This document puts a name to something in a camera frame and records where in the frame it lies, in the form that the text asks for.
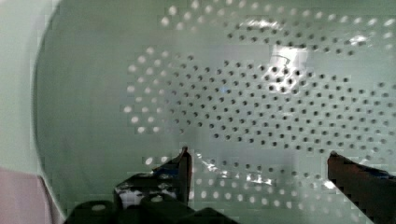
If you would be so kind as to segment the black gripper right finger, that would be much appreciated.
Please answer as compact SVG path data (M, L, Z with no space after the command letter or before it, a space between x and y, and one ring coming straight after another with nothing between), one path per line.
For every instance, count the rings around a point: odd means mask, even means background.
M396 181L387 171L358 164L332 151L328 179L374 224L395 224Z

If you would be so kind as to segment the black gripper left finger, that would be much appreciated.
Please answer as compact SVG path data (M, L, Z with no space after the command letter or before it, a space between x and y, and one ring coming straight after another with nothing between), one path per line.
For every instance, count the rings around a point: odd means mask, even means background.
M172 160L136 174L113 189L112 201L77 205L64 224L239 224L213 208L188 206L191 189L188 147Z

